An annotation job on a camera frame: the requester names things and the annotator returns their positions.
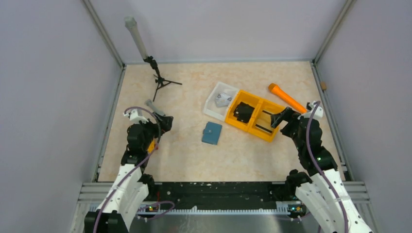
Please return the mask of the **blue card holder wallet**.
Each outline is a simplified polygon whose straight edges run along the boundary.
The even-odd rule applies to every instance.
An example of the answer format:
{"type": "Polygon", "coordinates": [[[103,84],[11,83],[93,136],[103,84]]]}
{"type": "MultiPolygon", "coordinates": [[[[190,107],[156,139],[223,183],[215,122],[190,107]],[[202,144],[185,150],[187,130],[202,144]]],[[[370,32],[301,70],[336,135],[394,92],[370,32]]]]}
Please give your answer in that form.
{"type": "Polygon", "coordinates": [[[222,128],[223,127],[221,124],[209,121],[203,130],[202,142],[211,145],[217,145],[222,128]]]}

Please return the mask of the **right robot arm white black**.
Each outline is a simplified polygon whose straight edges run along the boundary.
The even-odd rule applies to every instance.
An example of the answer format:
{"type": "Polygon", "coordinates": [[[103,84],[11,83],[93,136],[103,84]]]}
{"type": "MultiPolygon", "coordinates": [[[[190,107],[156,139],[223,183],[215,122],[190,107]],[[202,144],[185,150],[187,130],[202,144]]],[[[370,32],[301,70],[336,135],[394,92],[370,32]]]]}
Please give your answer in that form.
{"type": "Polygon", "coordinates": [[[301,114],[290,107],[271,115],[271,126],[287,124],[281,133],[290,138],[305,172],[291,171],[286,179],[285,194],[300,200],[325,233],[371,233],[372,228],[356,209],[341,179],[331,153],[322,145],[323,131],[319,119],[324,115],[318,102],[301,114]]]}

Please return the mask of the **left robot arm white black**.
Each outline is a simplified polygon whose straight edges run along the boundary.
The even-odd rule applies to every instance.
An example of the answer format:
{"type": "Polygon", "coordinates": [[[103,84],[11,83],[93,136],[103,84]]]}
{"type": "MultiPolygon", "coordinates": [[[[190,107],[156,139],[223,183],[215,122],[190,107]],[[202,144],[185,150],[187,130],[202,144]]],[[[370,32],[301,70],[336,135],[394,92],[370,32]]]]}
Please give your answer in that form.
{"type": "Polygon", "coordinates": [[[119,172],[104,200],[84,219],[86,233],[127,233],[144,200],[154,198],[153,178],[143,173],[163,133],[172,128],[172,116],[153,114],[155,121],[127,114],[127,146],[119,172]]]}

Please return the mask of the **yellow two-compartment bin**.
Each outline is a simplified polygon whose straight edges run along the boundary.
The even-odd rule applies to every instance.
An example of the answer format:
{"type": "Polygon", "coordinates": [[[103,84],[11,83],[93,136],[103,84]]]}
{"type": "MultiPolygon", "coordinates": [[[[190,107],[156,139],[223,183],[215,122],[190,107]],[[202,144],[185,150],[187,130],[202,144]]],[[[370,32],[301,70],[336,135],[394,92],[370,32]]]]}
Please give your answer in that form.
{"type": "Polygon", "coordinates": [[[253,95],[244,90],[240,90],[229,108],[225,118],[225,123],[251,135],[257,136],[264,141],[272,142],[279,130],[279,127],[275,129],[271,127],[271,115],[278,114],[284,109],[284,106],[253,95]],[[240,102],[247,103],[255,108],[252,117],[247,124],[237,121],[233,116],[234,110],[240,102]]]}

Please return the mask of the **grey dumbbell-shaped part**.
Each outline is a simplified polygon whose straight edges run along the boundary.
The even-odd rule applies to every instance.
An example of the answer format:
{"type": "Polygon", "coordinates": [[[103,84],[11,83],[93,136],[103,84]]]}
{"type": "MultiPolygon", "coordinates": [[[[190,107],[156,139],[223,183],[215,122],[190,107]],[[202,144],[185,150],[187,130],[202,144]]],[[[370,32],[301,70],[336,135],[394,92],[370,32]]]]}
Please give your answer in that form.
{"type": "Polygon", "coordinates": [[[158,108],[154,105],[154,103],[153,103],[153,101],[152,101],[151,99],[147,99],[147,100],[145,101],[145,105],[148,106],[149,108],[151,108],[151,109],[153,110],[153,112],[156,113],[157,115],[163,116],[163,117],[166,116],[166,114],[165,114],[163,111],[161,111],[160,109],[158,109],[158,108]]]}

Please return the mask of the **small yellow red toy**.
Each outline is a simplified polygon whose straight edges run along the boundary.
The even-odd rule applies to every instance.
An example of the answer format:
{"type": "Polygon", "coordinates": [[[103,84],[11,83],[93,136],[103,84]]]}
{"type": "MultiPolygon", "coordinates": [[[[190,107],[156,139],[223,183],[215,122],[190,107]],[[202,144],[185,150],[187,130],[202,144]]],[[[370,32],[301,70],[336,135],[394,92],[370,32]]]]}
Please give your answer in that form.
{"type": "Polygon", "coordinates": [[[155,147],[156,147],[156,141],[153,140],[153,141],[150,143],[147,152],[148,152],[148,153],[152,153],[152,151],[155,150],[155,147]]]}

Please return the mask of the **black block in bin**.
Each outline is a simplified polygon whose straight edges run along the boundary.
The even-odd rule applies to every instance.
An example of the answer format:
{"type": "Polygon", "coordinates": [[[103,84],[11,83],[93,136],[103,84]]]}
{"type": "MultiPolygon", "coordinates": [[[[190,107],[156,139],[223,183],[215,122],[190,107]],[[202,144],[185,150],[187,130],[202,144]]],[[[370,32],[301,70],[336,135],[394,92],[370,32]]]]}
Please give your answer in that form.
{"type": "Polygon", "coordinates": [[[236,118],[237,121],[243,122],[243,123],[249,123],[253,111],[255,108],[247,103],[240,102],[233,113],[233,116],[236,118]]]}

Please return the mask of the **black mini tripod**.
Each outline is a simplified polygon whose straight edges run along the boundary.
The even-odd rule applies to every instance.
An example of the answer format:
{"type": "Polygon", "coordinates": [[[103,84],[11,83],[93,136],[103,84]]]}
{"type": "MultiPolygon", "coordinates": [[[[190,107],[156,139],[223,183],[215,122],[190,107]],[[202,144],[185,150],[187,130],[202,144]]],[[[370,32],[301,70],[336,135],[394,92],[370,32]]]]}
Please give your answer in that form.
{"type": "Polygon", "coordinates": [[[182,83],[167,80],[167,79],[163,78],[160,74],[160,70],[158,68],[157,61],[152,56],[148,56],[148,57],[144,58],[143,61],[148,63],[150,65],[150,67],[155,71],[154,77],[155,77],[155,83],[157,83],[157,87],[156,87],[156,90],[155,90],[154,97],[153,97],[152,101],[155,101],[158,90],[160,90],[161,88],[163,88],[163,87],[165,87],[169,84],[172,84],[172,83],[177,84],[177,85],[182,85],[182,83]]]}

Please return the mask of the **white plastic tray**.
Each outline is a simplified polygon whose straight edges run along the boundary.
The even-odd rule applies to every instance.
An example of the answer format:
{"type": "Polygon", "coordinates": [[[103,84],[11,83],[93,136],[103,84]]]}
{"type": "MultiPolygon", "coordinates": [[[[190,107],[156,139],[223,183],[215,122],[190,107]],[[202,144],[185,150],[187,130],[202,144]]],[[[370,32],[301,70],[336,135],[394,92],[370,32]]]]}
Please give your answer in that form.
{"type": "Polygon", "coordinates": [[[217,120],[225,121],[229,108],[239,91],[240,89],[234,86],[217,82],[206,99],[203,113],[217,120]]]}

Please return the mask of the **silver foil packet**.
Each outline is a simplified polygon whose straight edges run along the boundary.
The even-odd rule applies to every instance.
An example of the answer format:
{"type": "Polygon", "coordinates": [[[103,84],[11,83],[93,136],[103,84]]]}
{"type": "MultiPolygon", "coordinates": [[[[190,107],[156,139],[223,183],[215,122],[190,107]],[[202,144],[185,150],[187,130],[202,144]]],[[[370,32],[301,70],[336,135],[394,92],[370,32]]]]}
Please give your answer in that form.
{"type": "Polygon", "coordinates": [[[214,99],[216,107],[227,107],[232,101],[233,97],[225,92],[220,92],[214,99]]]}

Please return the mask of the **grey tube on tripod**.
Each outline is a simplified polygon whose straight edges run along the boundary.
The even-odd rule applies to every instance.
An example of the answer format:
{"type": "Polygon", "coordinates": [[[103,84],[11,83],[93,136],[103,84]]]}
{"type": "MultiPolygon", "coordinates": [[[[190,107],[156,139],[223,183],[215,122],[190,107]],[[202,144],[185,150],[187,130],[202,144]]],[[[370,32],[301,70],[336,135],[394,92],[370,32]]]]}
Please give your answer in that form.
{"type": "Polygon", "coordinates": [[[125,23],[125,27],[130,32],[135,45],[137,46],[137,49],[142,57],[142,60],[145,62],[147,58],[149,57],[149,55],[147,53],[143,40],[138,31],[136,20],[133,17],[127,16],[124,18],[124,23],[125,23]]]}

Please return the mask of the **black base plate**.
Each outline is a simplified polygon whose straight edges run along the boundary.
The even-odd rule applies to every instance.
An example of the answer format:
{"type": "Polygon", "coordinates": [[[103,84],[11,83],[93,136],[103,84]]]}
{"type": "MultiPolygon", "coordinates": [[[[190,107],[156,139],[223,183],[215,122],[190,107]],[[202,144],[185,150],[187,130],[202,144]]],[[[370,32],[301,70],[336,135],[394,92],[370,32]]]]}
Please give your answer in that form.
{"type": "Polygon", "coordinates": [[[162,182],[148,185],[145,202],[172,201],[176,210],[277,210],[304,214],[308,208],[284,182],[162,182]]]}

